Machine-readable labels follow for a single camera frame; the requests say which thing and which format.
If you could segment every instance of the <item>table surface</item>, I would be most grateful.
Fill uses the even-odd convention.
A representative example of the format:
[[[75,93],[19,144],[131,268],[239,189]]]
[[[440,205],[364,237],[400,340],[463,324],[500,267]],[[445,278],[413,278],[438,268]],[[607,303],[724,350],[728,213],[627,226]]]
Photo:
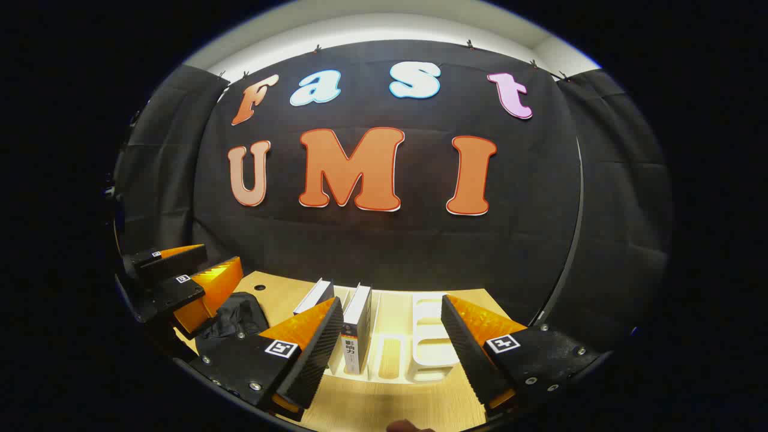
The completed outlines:
[[[256,291],[256,285],[264,285],[266,289]],[[293,316],[293,309],[313,285],[313,282],[254,271],[243,278],[235,292],[253,294],[267,321],[274,325]],[[483,289],[446,293],[508,317]],[[194,340],[188,341],[176,332],[197,352]],[[383,432],[387,424],[403,418],[422,429],[455,432],[485,423],[485,409],[478,402],[461,364],[456,364],[445,379],[425,384],[371,383],[324,375],[301,422],[281,418],[319,432]]]

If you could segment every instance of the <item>white wall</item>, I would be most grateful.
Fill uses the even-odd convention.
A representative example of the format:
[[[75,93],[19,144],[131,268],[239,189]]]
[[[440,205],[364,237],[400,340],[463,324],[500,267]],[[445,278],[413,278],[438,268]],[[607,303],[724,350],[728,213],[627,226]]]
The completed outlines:
[[[600,68],[589,57],[581,54],[576,48],[554,36],[546,38],[533,51],[538,57],[545,60],[546,65],[549,65],[549,68],[542,67],[553,74],[559,75],[559,71],[562,71],[564,74],[572,76],[584,71]]]
[[[410,14],[351,15],[303,25],[257,42],[207,70],[217,75],[225,71],[223,78],[236,81],[243,77],[243,71],[252,74],[279,61],[310,52],[318,44],[321,48],[330,48],[355,42],[391,39],[417,39],[460,45],[465,45],[467,39],[471,39],[472,44],[478,48],[522,61],[534,59],[542,68],[551,70],[545,57],[487,30],[441,18]]]

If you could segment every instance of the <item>book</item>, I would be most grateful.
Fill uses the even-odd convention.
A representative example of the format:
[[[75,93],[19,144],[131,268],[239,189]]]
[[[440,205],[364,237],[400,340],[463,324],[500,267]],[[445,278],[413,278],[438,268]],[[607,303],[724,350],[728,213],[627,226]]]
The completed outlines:
[[[371,338],[371,297],[371,287],[357,284],[355,294],[344,310],[341,340],[347,374],[361,374],[366,366]]]
[[[333,298],[333,281],[324,281],[321,277],[310,292],[306,293],[296,309],[293,309],[293,314],[301,314],[330,298]]]

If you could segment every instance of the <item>black fabric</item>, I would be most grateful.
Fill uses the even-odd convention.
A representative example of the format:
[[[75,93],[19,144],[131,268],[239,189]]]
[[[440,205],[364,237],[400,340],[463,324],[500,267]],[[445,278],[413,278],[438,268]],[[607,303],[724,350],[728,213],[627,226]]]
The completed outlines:
[[[200,137],[228,81],[182,65],[141,112],[115,167],[125,208],[124,254],[189,244]]]
[[[602,70],[559,81],[578,131],[584,207],[574,261],[548,319],[600,351],[629,336],[658,295],[674,224],[659,143]]]
[[[214,320],[213,325],[194,338],[200,355],[210,353],[227,337],[237,337],[240,332],[259,334],[270,327],[257,299],[242,292],[232,293],[219,307]]]
[[[430,61],[441,69],[440,91],[428,99],[395,98],[389,69],[400,61]],[[341,94],[330,102],[294,107],[299,81],[317,71],[341,72]],[[528,89],[520,120],[501,106],[489,73],[507,72]],[[278,74],[249,120],[231,122],[243,90]],[[363,211],[331,198],[305,208],[306,150],[300,135],[331,128],[350,155],[373,127],[406,134],[396,156],[393,213]],[[487,214],[450,214],[458,152],[452,139],[493,141],[485,199]],[[230,188],[231,148],[268,140],[266,197],[239,204]],[[253,167],[248,153],[243,166]],[[244,169],[253,187],[253,169]],[[341,285],[360,281],[383,290],[485,288],[508,314],[528,322],[548,297],[567,256],[579,197],[576,132],[551,76],[524,61],[460,45],[377,41],[323,49],[262,69],[231,85],[211,112],[194,179],[193,242],[209,247],[212,262],[236,254],[245,272],[265,271]],[[357,184],[353,197],[359,193]]]

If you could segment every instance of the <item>black curtain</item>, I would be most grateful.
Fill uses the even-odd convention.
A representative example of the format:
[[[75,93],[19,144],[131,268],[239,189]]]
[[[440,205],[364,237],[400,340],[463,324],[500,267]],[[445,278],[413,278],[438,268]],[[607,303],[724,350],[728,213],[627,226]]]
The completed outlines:
[[[558,81],[581,149],[581,229],[548,319],[600,351],[629,336],[660,293],[673,229],[664,155],[629,95],[602,69]]]
[[[227,80],[182,65],[157,88],[114,170],[122,195],[121,252],[192,242],[191,210],[200,138]]]
[[[392,96],[389,69],[400,61],[438,65],[440,91],[428,99]],[[325,69],[341,72],[341,94],[292,106],[299,80]],[[513,118],[500,105],[486,75],[503,72],[525,83],[521,99],[531,119]],[[253,117],[232,126],[243,90],[274,74],[279,81]],[[126,207],[124,253],[205,243],[208,264],[239,255],[246,273],[331,277],[386,290],[484,288],[525,324],[549,301],[548,323],[601,351],[629,335],[660,286],[673,220],[664,157],[642,114],[602,70],[555,82],[493,52],[378,41],[271,65],[234,82],[217,101],[226,86],[183,66],[139,117],[116,171]],[[396,158],[400,210],[363,211],[351,199],[342,208],[333,196],[325,208],[301,206],[306,151],[299,136],[331,128],[350,155],[377,126],[406,134]],[[445,209],[458,170],[451,146],[458,135],[498,148],[485,191],[490,210],[480,217]],[[261,140],[271,142],[266,199],[244,207],[230,190],[227,152]],[[250,153],[243,166],[250,188]],[[358,183],[353,197],[359,189]]]

